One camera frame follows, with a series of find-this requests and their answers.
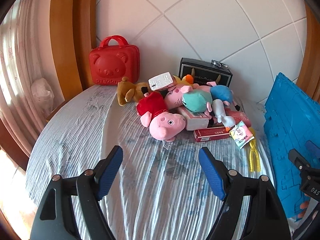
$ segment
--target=teal plush toy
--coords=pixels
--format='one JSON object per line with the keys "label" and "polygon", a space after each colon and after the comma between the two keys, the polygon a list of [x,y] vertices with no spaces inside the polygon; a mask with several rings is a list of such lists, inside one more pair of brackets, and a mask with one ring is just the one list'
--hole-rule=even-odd
{"label": "teal plush toy", "polygon": [[192,112],[204,113],[211,118],[212,96],[203,90],[193,90],[191,86],[183,86],[180,90],[183,93],[182,103]]}

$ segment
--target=pig ear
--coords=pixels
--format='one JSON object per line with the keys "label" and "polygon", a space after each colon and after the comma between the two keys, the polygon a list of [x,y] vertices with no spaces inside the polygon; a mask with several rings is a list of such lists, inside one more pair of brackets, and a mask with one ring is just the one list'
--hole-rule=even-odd
{"label": "pig ear", "polygon": [[215,81],[212,81],[212,82],[207,82],[207,85],[215,87],[217,85],[217,83]]}
{"label": "pig ear", "polygon": [[183,86],[180,91],[182,94],[188,93],[189,91],[192,91],[193,88],[191,86]]}
{"label": "pig ear", "polygon": [[210,103],[209,103],[209,102],[207,102],[207,109],[208,109],[209,113],[211,113],[211,112],[212,112],[212,108],[211,108],[211,105],[210,105]]}
{"label": "pig ear", "polygon": [[197,84],[197,83],[194,83],[194,84],[192,85],[192,88],[193,88],[193,89],[198,89],[199,87],[200,87],[200,85]]}
{"label": "pig ear", "polygon": [[140,117],[141,124],[144,127],[148,127],[151,122],[152,114],[150,112],[146,112],[143,116]]}
{"label": "pig ear", "polygon": [[160,138],[165,138],[168,134],[168,130],[165,127],[159,127],[157,132]]}

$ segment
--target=yellow toy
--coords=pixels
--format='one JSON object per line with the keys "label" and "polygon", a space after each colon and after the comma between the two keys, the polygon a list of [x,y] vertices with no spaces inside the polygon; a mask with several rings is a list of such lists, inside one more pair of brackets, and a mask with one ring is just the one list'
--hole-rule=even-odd
{"label": "yellow toy", "polygon": [[186,86],[192,86],[192,84],[193,84],[193,76],[191,76],[191,75],[184,76],[182,78],[182,80],[175,75],[172,75],[172,76],[176,79],[177,84],[182,84],[182,85],[186,85]]}
{"label": "yellow toy", "polygon": [[[250,132],[253,134],[254,139],[252,139],[249,144],[250,144],[250,153],[249,153],[249,168],[250,168],[250,172],[260,172],[261,171],[261,166],[260,166],[260,157],[259,157],[259,152],[257,150],[257,144],[256,144],[256,133],[254,131],[254,129],[252,127],[248,128],[250,130]],[[256,165],[254,165],[253,163],[253,155],[255,155],[255,159],[256,159]]]}

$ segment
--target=yellow plastic tweezers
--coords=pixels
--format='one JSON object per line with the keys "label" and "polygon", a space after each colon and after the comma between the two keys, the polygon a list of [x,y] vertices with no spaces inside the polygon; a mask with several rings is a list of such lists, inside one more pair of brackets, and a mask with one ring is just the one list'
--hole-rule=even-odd
{"label": "yellow plastic tweezers", "polygon": [[260,172],[261,171],[261,166],[260,166],[260,157],[259,157],[259,152],[257,150],[257,144],[256,144],[256,133],[254,131],[254,129],[252,127],[248,128],[250,130],[250,132],[253,134],[254,139],[252,139],[249,142],[250,145],[250,153],[249,153],[249,168],[250,168],[250,172]]}

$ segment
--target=plastic bag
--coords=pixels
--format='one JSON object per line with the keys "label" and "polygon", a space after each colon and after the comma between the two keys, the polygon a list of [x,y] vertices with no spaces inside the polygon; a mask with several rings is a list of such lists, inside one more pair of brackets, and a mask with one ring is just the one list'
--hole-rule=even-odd
{"label": "plastic bag", "polygon": [[47,118],[52,113],[53,107],[54,94],[51,86],[44,78],[40,78],[31,85],[31,92],[44,117]]}

